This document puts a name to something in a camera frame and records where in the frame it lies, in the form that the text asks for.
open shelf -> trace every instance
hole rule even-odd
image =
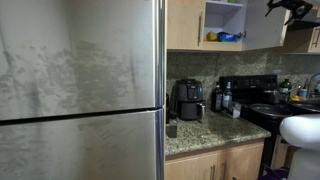
[[[239,10],[242,7],[243,5],[238,3],[207,0],[206,13],[224,15]]]
[[[241,51],[241,43],[203,41],[204,51]]]

stovetop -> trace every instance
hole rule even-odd
[[[273,121],[266,117],[257,116],[250,110],[251,104],[267,104],[264,102],[265,90],[277,90],[276,75],[257,75],[257,76],[227,76],[220,77],[222,89],[231,82],[231,92],[233,101],[241,104],[241,117],[256,124],[272,134],[279,134],[279,125],[281,121]]]

kitchen cabinet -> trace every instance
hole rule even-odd
[[[314,7],[309,13],[315,13],[320,18],[319,7]],[[320,27],[288,31],[280,53],[292,54],[319,54],[320,53]]]
[[[204,22],[204,0],[167,1],[168,49],[200,50]]]
[[[165,180],[212,180],[216,178],[218,155],[199,155],[168,162],[165,165]]]
[[[171,158],[166,180],[256,180],[263,141]]]
[[[263,145],[236,148],[218,156],[217,176],[222,180],[256,180],[260,169]]]
[[[268,0],[168,0],[168,49],[244,51],[283,45],[289,12],[276,8],[265,17]],[[237,42],[210,42],[208,32],[245,33]]]

stainless steel refrigerator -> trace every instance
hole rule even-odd
[[[0,179],[162,180],[162,0],[0,0]]]

wooden cabinet door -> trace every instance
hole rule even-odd
[[[215,180],[217,154],[173,160],[165,164],[165,180]]]
[[[248,0],[245,21],[246,38],[242,50],[263,49],[283,46],[290,12],[284,8],[275,8],[265,17],[269,0]]]
[[[205,0],[167,1],[168,49],[201,49]]]
[[[320,18],[320,8],[315,7],[318,9],[317,18]],[[311,36],[309,52],[311,53],[320,53],[320,27],[313,28],[313,33]]]
[[[263,143],[225,151],[218,156],[217,180],[256,180]]]

